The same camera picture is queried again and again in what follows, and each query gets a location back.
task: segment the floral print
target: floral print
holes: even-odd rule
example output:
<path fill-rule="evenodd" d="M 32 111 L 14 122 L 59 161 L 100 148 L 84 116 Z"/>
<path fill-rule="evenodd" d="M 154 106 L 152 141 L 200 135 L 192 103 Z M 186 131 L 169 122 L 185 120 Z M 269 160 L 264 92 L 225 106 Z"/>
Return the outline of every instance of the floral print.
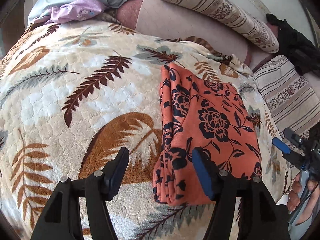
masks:
<path fill-rule="evenodd" d="M 207 80 L 204 80 L 204 85 L 216 93 L 218 93 L 220 90 L 223 89 L 222 83 L 213 83 L 213 82 L 209 82 Z"/>
<path fill-rule="evenodd" d="M 255 38 L 255 39 L 254 39 L 255 43 L 260 44 L 260 43 L 263 43 L 263 42 L 265 42 L 265 41 L 268 40 L 269 34 L 268 34 L 266 28 L 261 24 L 261 22 L 259 22 L 256 17 L 254 17 L 254 19 L 255 19 L 255 20 L 257 21 L 257 23 L 260 25 L 261 30 L 262 30 L 261 36 L 259 36 L 258 38 Z"/>
<path fill-rule="evenodd" d="M 190 93 L 181 85 L 172 90 L 173 114 L 175 116 L 186 117 L 190 106 Z"/>
<path fill-rule="evenodd" d="M 228 0 L 225 0 L 214 12 L 208 14 L 208 16 L 216 20 L 224 20 L 232 12 L 232 8 L 232 4 Z"/>
<path fill-rule="evenodd" d="M 97 44 L 97 40 L 100 38 L 107 38 L 106 35 L 101 35 L 102 33 L 81 33 L 80 35 L 68 36 L 62 38 L 58 41 L 67 41 L 63 46 L 70 47 L 73 45 L 79 46 L 93 46 Z"/>
<path fill-rule="evenodd" d="M 294 94 L 294 89 L 293 89 L 292 86 L 288 86 L 288 88 L 287 88 L 287 93 L 288 93 L 290 96 L 292 96 L 292 95 Z"/>
<path fill-rule="evenodd" d="M 202 121 L 199 124 L 199 129 L 202 135 L 209 139 L 216 137 L 220 142 L 228 141 L 228 128 L 230 122 L 224 113 L 219 113 L 213 107 L 202 108 L 198 110 L 199 119 Z"/>
<path fill-rule="evenodd" d="M 260 110 L 259 109 L 254 110 L 252 108 L 252 106 L 249 106 L 248 114 L 249 114 L 248 120 L 250 122 L 252 122 L 253 127 L 256 130 L 257 136 L 259 137 L 260 136 L 260 126 L 262 124 Z"/>
<path fill-rule="evenodd" d="M 155 201 L 208 203 L 192 164 L 195 148 L 234 177 L 262 177 L 255 131 L 260 122 L 256 112 L 247 113 L 232 84 L 200 79 L 175 63 L 164 65 L 161 75 L 163 138 L 153 173 Z"/>
<path fill-rule="evenodd" d="M 253 177 L 259 177 L 260 179 L 262 179 L 262 169 L 261 169 L 261 163 L 257 162 L 254 169 L 253 169 L 253 173 L 251 175 L 251 179 L 253 179 Z"/>
<path fill-rule="evenodd" d="M 276 109 L 277 107 L 288 101 L 296 91 L 304 87 L 307 83 L 308 81 L 305 79 L 305 77 L 301 76 L 292 85 L 288 86 L 286 89 L 279 92 L 275 97 L 271 98 L 271 100 L 266 100 L 268 108 L 270 110 Z"/>

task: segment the striped pillow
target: striped pillow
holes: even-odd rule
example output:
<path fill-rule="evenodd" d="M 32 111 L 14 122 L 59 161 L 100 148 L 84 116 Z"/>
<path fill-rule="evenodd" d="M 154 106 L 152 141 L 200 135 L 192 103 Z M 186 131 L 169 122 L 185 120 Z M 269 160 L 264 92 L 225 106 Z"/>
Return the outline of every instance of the striped pillow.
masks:
<path fill-rule="evenodd" d="M 271 116 L 283 136 L 286 127 L 308 137 L 308 131 L 320 121 L 320 101 L 314 90 L 285 57 L 277 56 L 263 65 L 253 76 Z"/>
<path fill-rule="evenodd" d="M 240 33 L 263 51 L 276 53 L 279 43 L 272 31 L 257 18 L 249 16 L 244 10 L 229 0 L 165 0 L 201 14 L 207 15 Z"/>

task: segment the orange floral fabric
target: orange floral fabric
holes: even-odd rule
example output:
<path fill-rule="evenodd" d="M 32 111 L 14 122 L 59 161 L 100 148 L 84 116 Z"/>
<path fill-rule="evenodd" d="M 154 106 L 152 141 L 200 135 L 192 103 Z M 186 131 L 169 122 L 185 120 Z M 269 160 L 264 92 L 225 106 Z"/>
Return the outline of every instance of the orange floral fabric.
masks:
<path fill-rule="evenodd" d="M 262 178 L 252 118 L 232 84 L 200 79 L 174 63 L 164 65 L 161 75 L 163 139 L 154 199 L 172 206 L 210 203 L 192 165 L 195 147 L 237 178 Z"/>

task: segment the leaf-patterned blanket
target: leaf-patterned blanket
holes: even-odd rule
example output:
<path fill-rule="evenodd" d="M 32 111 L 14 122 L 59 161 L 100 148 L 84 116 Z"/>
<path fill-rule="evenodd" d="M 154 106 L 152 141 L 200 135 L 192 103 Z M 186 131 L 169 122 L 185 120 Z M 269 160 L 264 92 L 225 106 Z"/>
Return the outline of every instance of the leaf-patterned blanket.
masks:
<path fill-rule="evenodd" d="M 119 239 L 202 239 L 213 204 L 169 207 L 153 198 L 162 143 L 160 69 L 169 63 L 237 89 L 257 133 L 259 172 L 280 199 L 290 175 L 271 144 L 279 133 L 270 111 L 246 65 L 235 56 L 226 65 L 216 58 L 193 42 L 94 20 L 25 33 L 0 63 L 0 208 L 20 237 L 30 238 L 61 176 L 85 178 L 126 146 L 130 162 L 119 194 L 107 203 Z M 80 209 L 89 239 L 84 199 Z M 236 210 L 232 239 L 237 216 Z"/>

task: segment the human hand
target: human hand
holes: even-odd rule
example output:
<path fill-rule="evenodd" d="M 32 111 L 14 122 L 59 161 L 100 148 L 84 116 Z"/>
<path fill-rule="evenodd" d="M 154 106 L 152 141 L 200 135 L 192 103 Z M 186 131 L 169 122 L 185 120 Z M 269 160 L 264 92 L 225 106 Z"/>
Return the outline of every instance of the human hand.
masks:
<path fill-rule="evenodd" d="M 295 178 L 295 182 L 292 185 L 292 190 L 289 193 L 289 200 L 287 203 L 287 207 L 290 212 L 294 211 L 300 203 L 298 193 L 302 190 L 302 186 L 299 183 L 299 179 L 300 179 L 300 174 L 298 173 Z M 309 180 L 308 181 L 308 190 L 309 191 L 314 190 L 314 188 L 317 186 L 317 184 L 318 184 L 317 181 Z M 304 209 L 303 213 L 300 215 L 300 217 L 297 221 L 297 225 L 303 223 L 312 215 L 312 211 L 313 211 L 314 207 L 316 206 L 319 195 L 320 195 L 320 189 L 319 189 L 319 187 L 317 187 L 317 189 L 310 196 L 309 201 L 307 200 L 308 204 L 307 204 L 306 208 Z"/>

